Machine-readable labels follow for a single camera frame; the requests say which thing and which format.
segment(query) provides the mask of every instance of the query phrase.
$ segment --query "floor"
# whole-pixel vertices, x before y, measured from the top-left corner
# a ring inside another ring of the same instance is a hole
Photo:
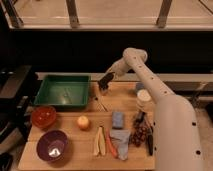
[[[213,123],[210,121],[206,111],[202,108],[196,109],[198,127],[200,131],[201,145],[204,156],[204,171],[213,170]],[[24,149],[24,141],[18,132],[13,131],[2,144],[0,144],[0,153],[8,151],[14,157],[11,171],[18,171],[18,163]]]

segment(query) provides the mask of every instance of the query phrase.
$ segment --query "plastic container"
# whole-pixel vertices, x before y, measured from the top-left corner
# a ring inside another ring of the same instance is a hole
[[[47,75],[34,105],[51,105],[56,108],[85,107],[88,103],[90,79],[88,75]]]
[[[53,106],[39,106],[31,114],[31,123],[40,129],[45,129],[56,121],[56,115]]]

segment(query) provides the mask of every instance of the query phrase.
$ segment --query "purple bowl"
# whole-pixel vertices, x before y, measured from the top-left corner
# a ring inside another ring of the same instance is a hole
[[[40,159],[52,162],[62,156],[67,144],[67,135],[60,130],[53,130],[39,139],[36,151]]]

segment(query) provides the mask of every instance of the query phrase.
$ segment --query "red bowl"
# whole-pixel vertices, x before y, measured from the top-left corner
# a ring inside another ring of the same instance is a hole
[[[52,125],[56,120],[56,110],[52,106],[36,107],[31,114],[31,123],[44,129]]]
[[[38,141],[36,151],[40,159],[53,162],[60,159],[68,144],[67,135],[60,130],[45,133]]]

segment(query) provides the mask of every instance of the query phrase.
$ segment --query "wall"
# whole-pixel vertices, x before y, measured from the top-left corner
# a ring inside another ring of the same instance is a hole
[[[10,31],[0,13],[0,66],[36,71],[104,72],[127,47],[145,49],[159,73],[210,73],[213,32]]]

